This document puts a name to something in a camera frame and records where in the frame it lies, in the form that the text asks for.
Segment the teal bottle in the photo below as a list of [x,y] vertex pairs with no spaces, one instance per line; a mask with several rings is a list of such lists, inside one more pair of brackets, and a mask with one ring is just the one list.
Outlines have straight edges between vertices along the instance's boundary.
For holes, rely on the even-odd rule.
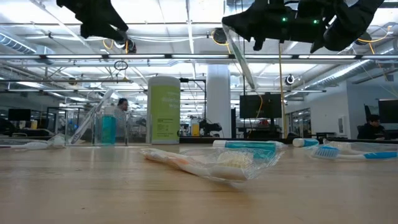
[[114,117],[114,107],[109,106],[104,109],[101,128],[101,143],[105,146],[112,146],[116,143],[116,118]]

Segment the table surface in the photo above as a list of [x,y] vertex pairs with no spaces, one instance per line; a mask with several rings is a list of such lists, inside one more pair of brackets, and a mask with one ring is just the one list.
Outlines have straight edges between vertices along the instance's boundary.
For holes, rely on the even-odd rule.
[[397,223],[398,161],[289,149],[259,178],[223,184],[147,161],[139,148],[0,151],[0,223]]

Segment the toothbrush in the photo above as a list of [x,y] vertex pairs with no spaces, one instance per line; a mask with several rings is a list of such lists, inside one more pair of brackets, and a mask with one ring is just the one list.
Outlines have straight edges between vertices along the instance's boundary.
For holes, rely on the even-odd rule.
[[373,160],[397,158],[397,152],[372,152],[360,155],[341,155],[335,147],[322,146],[312,152],[312,157],[318,159],[346,159],[346,160]]
[[39,149],[46,149],[49,145],[44,142],[29,142],[24,145],[18,146],[5,146],[0,145],[0,149],[28,149],[28,150],[39,150]]

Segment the black monitor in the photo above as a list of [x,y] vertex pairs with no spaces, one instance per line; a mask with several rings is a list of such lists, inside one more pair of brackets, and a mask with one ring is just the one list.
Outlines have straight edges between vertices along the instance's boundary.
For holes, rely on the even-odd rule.
[[379,100],[381,123],[398,123],[398,100]]
[[28,109],[8,109],[9,121],[30,121],[30,110]]
[[281,118],[282,103],[280,94],[265,95],[246,95],[240,96],[239,99],[239,115],[240,118]]

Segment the man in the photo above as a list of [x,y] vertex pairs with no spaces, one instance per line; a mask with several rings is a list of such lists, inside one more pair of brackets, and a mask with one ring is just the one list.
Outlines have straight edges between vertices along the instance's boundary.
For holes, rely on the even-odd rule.
[[126,98],[120,98],[118,106],[114,111],[114,116],[116,118],[116,141],[125,142],[126,136],[126,111],[129,107],[129,102]]
[[368,122],[359,129],[357,139],[384,140],[384,127],[380,125],[380,116],[371,115]]

